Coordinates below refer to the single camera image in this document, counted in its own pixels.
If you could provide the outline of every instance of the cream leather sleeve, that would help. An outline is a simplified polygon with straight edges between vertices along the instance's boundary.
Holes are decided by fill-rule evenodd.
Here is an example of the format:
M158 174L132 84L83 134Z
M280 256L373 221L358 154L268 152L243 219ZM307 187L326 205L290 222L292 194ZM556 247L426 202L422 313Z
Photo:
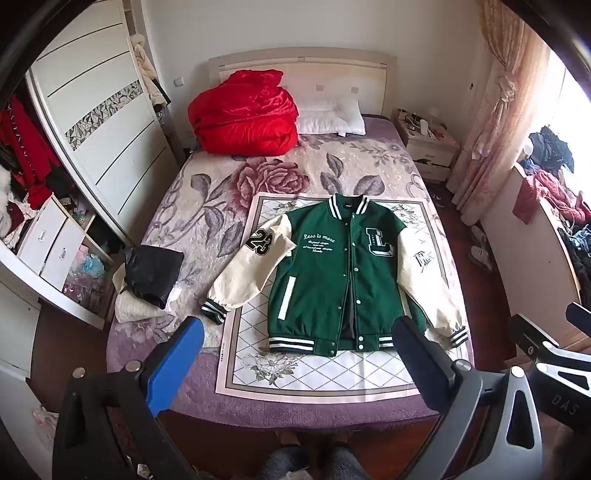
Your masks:
M215 279L202 313L223 323L228 310L241 307L261 292L275 267L295 247L287 215L261 225Z
M410 229L398 235L398 284L422 308L434 337L444 348L454 348L467 340L466 326L439 269L426 269L427 257Z

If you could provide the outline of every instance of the wardrobe drawer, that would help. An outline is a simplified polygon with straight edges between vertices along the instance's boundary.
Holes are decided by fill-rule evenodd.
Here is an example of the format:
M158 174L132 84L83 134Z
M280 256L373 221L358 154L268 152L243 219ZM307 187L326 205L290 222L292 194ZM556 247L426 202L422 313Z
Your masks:
M61 290L83 238L84 232L80 226L68 218L51 247L45 267L41 272L41 278Z
M47 253L65 221L66 214L61 211L53 199L49 199L27 232L18 250L18 258L37 275L39 275Z

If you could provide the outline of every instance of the sleeve patch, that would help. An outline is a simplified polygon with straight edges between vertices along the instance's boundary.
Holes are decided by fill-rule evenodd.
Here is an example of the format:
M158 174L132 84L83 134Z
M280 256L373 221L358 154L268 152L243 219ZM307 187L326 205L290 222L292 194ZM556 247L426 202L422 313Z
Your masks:
M264 228L259 228L246 241L245 245L253 250L254 253L262 257L267 255L271 249L271 242L273 241L273 233L265 231Z
M429 254L424 251L417 252L413 256L417 259L417 262L421 267L421 272L425 270L425 267L429 265L432 260L431 256L429 256Z

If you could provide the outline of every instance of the number 23 patch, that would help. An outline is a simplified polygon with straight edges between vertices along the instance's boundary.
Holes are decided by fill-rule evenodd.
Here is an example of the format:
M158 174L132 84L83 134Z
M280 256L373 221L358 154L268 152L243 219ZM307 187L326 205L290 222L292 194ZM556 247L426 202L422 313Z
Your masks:
M271 242L273 241L273 234L266 232L264 228L259 228L246 241L245 245L254 251L259 256L266 255L271 249Z

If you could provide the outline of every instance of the purple bedspread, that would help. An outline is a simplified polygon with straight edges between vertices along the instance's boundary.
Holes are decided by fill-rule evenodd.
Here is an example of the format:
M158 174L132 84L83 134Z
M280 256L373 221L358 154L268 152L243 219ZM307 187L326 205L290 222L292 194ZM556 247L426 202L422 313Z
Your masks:
M365 118L367 135L302 135L280 158L215 157L195 153L165 195L144 243L185 253L179 281L185 283L176 316L138 322L113 321L107 345L110 371L143 360L187 314L197 312L209 285L239 246L250 201L257 192L379 195L423 198L431 221L444 236L423 181L392 123ZM459 280L449 246L444 261ZM419 395L349 404L289 404L215 393L219 349L204 349L191 367L172 409L199 419L256 429L328 429L384 426L434 415Z

